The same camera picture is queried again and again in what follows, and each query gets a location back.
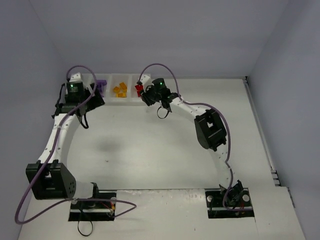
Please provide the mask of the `red yellow lego brick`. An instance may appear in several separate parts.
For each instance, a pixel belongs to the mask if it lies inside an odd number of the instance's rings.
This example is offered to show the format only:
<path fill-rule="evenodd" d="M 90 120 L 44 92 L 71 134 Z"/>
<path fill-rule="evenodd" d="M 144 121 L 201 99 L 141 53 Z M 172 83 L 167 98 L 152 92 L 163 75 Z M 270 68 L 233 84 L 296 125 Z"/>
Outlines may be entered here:
<path fill-rule="evenodd" d="M 143 90 L 143 86 L 142 85 L 135 85 L 134 86 L 135 87 L 135 89 L 136 89 L 136 91 L 138 92 L 138 93 L 140 93 L 142 90 Z"/>

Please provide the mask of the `purple flower lego piece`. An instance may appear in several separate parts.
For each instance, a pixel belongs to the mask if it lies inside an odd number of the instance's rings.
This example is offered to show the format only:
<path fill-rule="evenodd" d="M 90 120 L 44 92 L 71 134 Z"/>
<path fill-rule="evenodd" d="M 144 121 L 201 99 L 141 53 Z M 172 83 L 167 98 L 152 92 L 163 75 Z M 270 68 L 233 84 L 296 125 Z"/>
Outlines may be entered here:
<path fill-rule="evenodd" d="M 105 89 L 107 87 L 108 81 L 106 79 L 97 80 L 97 89 L 102 97 L 105 96 Z"/>

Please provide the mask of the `yellow lego piece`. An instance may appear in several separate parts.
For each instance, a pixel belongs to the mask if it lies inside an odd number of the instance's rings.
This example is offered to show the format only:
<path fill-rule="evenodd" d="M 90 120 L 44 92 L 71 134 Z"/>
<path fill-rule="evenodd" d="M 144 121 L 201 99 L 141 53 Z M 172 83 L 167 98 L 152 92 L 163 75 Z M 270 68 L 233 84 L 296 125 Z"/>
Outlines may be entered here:
<path fill-rule="evenodd" d="M 119 92 L 116 94 L 117 98 L 126 98 L 127 97 L 127 93 L 126 92 Z"/>

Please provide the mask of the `orange lego brick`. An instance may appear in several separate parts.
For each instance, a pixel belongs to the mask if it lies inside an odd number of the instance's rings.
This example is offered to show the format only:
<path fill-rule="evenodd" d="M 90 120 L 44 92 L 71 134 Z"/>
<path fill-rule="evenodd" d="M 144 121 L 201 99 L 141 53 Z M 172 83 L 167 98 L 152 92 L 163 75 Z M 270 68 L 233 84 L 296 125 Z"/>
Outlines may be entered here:
<path fill-rule="evenodd" d="M 119 86 L 123 91 L 126 91 L 128 89 L 127 85 L 124 82 L 121 82 Z"/>

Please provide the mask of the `green yellow red lego stack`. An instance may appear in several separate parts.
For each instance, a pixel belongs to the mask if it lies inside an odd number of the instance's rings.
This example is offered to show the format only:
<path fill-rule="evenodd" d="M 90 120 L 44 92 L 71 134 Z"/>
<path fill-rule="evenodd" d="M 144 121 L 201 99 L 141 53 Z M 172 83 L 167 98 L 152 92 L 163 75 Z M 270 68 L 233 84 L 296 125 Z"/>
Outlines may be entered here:
<path fill-rule="evenodd" d="M 121 93 L 122 92 L 122 89 L 119 87 L 119 86 L 115 86 L 114 88 L 113 88 L 113 92 L 114 93 Z"/>

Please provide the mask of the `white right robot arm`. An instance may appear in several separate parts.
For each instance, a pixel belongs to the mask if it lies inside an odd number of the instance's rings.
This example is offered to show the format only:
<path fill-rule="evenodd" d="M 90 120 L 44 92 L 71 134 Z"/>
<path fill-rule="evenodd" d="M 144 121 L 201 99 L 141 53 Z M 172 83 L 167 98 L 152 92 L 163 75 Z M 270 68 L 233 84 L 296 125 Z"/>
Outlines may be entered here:
<path fill-rule="evenodd" d="M 175 113 L 194 123 L 198 143 L 209 152 L 214 162 L 223 194 L 222 203 L 232 205 L 239 200 L 244 189 L 229 165 L 230 129 L 221 113 L 206 103 L 187 102 L 178 92 L 172 92 L 163 78 L 151 79 L 143 75 L 137 84 L 142 87 L 141 99 L 147 106 L 160 103 L 168 113 Z"/>

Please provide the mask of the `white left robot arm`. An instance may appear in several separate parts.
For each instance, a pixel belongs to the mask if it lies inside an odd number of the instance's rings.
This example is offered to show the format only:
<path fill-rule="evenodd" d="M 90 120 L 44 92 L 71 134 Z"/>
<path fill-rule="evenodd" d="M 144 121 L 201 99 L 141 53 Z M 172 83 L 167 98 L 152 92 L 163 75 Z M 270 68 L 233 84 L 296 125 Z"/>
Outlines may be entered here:
<path fill-rule="evenodd" d="M 87 199 L 94 196 L 97 184 L 77 180 L 67 167 L 67 157 L 79 126 L 88 128 L 87 113 L 105 104 L 94 83 L 70 81 L 64 84 L 64 102 L 57 101 L 53 129 L 45 150 L 25 173 L 37 200 Z"/>

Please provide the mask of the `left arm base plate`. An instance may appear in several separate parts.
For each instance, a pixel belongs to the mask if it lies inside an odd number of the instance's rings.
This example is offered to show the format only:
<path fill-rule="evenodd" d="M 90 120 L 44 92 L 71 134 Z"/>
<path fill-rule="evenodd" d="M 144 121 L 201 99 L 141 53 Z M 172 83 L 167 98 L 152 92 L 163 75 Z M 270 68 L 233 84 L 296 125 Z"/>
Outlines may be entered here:
<path fill-rule="evenodd" d="M 70 205 L 69 222 L 108 222 L 115 219 L 116 191 L 100 191 L 95 195 L 98 201 L 77 201 Z"/>

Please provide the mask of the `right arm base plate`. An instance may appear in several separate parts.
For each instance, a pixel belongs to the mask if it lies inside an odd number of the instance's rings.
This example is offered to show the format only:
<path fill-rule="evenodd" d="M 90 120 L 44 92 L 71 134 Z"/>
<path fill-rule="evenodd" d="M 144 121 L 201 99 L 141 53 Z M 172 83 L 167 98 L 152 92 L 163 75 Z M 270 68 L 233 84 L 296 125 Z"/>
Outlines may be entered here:
<path fill-rule="evenodd" d="M 206 189 L 205 199 L 207 215 L 209 219 L 240 219 L 254 218 L 255 213 L 248 189 L 244 189 L 235 203 L 225 203 L 223 206 L 224 194 L 218 189 Z"/>

